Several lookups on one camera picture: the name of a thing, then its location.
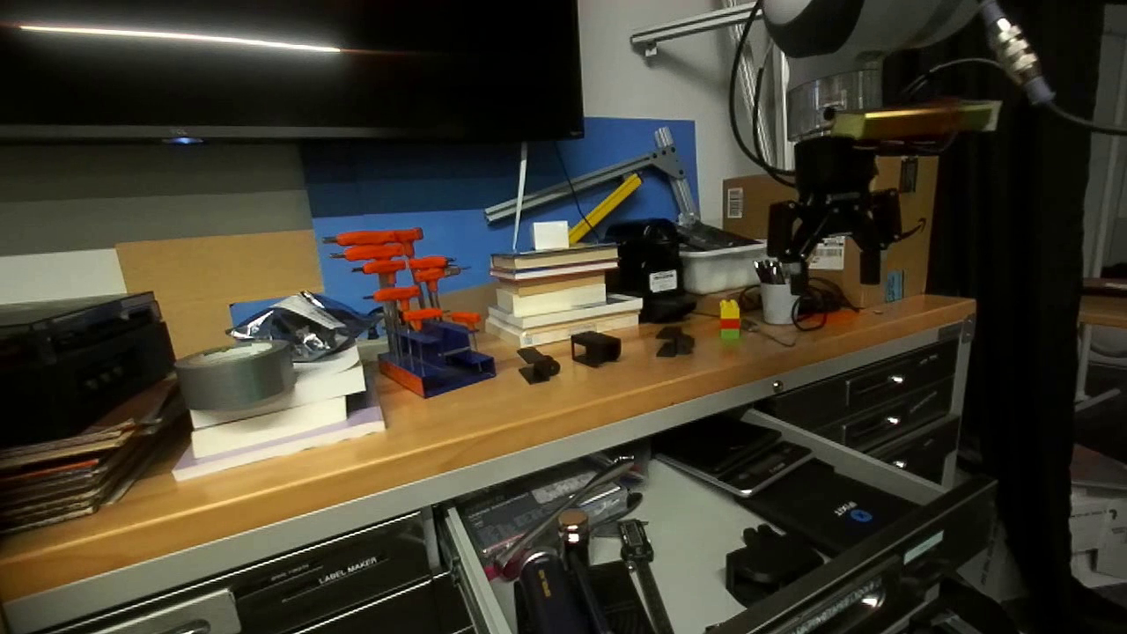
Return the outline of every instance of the black monitor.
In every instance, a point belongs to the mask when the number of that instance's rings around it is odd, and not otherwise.
[[[0,142],[581,136],[577,0],[0,0]]]

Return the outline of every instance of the small black box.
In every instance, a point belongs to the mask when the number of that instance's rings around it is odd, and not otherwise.
[[[602,367],[621,359],[622,340],[602,329],[577,329],[572,335],[572,359],[584,367]]]

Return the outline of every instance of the cardboard box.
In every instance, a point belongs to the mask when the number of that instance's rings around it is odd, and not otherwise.
[[[231,304],[319,292],[313,233],[120,243],[131,292],[154,292],[176,359],[231,344]]]
[[[933,155],[882,155],[873,189],[898,189],[903,203],[903,233],[905,238],[891,243],[882,258],[882,280],[867,286],[860,279],[860,246],[842,238],[825,238],[825,246],[811,258],[811,275],[839,286],[849,304],[878,306],[898,295],[926,292],[926,258],[931,258],[931,225],[936,199],[936,169]],[[721,228],[768,238],[768,210],[775,199],[795,199],[792,186],[775,183],[771,174],[735,174],[721,183],[727,207]]]

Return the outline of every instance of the blue wall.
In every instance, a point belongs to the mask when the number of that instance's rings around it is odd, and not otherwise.
[[[698,194],[698,142],[685,119],[589,119],[581,142],[529,145],[525,189],[555,186],[589,171],[651,155],[654,130],[667,128],[689,189]],[[357,309],[370,309],[378,279],[352,272],[327,243],[357,228],[421,228],[420,258],[444,254],[460,266],[441,288],[475,288],[488,280],[488,254],[509,251],[514,220],[486,220],[486,207],[516,194],[516,145],[310,145],[304,171],[310,189],[316,263],[323,292]],[[676,199],[654,169],[641,171],[641,189],[626,198],[602,225],[622,217],[676,217]],[[522,251],[540,217],[577,220],[615,183],[590,186],[572,199],[533,207],[522,220]]]

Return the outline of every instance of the white box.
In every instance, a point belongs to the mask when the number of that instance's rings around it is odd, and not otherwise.
[[[738,243],[717,251],[678,251],[685,292],[721,292],[756,286],[755,263],[768,258],[768,243]]]

